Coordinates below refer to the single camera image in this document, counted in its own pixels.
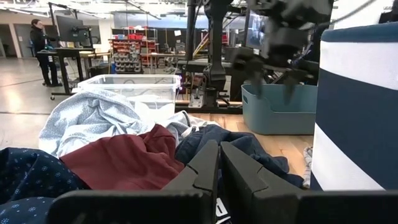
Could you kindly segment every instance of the ceiling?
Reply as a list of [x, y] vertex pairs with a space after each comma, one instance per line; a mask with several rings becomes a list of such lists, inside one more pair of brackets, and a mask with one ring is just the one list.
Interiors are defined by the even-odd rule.
[[[187, 0], [0, 0], [0, 9], [48, 17], [49, 2], [66, 5], [81, 13], [99, 18], [106, 18], [106, 15], [114, 12], [149, 14], [158, 19], [161, 14], [184, 15], [187, 13]], [[234, 0], [234, 3], [245, 4], [246, 2]], [[62, 12], [65, 9], [54, 6], [53, 10]]]

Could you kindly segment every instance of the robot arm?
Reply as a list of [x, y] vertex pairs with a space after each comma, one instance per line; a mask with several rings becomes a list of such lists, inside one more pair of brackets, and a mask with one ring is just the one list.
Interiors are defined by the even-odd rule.
[[302, 60], [292, 65], [291, 61], [308, 44], [309, 29], [303, 27], [329, 22], [332, 7], [333, 0], [248, 0], [250, 10], [268, 17], [265, 38], [261, 55], [248, 48], [237, 49], [233, 56], [234, 69], [246, 73], [259, 94], [266, 70], [288, 73], [298, 81], [316, 79], [317, 63]]

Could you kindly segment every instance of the clear plastic bin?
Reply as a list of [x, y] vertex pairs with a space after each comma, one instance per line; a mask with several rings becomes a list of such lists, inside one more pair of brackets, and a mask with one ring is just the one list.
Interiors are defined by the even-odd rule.
[[174, 114], [178, 75], [97, 75], [80, 82], [77, 90], [100, 88], [126, 96], [144, 120], [163, 121]]

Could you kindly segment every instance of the black pants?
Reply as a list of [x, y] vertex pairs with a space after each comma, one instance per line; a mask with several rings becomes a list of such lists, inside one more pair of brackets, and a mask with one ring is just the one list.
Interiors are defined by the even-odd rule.
[[[55, 66], [55, 63], [50, 62], [49, 57], [45, 55], [37, 55], [36, 58], [40, 63], [45, 84], [58, 85], [57, 66]], [[51, 70], [51, 82], [49, 79], [49, 67]]]

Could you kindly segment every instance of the dark blue garment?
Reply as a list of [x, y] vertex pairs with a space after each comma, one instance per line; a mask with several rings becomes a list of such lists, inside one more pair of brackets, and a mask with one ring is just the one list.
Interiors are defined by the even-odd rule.
[[0, 224], [44, 224], [54, 200], [31, 197], [0, 205]]
[[56, 198], [89, 187], [50, 154], [9, 147], [0, 151], [0, 189], [0, 204], [4, 204], [29, 197]]
[[287, 159], [282, 156], [270, 156], [253, 134], [231, 132], [217, 125], [208, 125], [187, 136], [177, 146], [175, 158], [187, 165], [209, 140], [216, 140], [218, 144], [223, 141], [230, 142], [275, 175], [297, 187], [301, 187], [303, 184], [303, 179], [300, 176], [288, 174], [289, 164]]

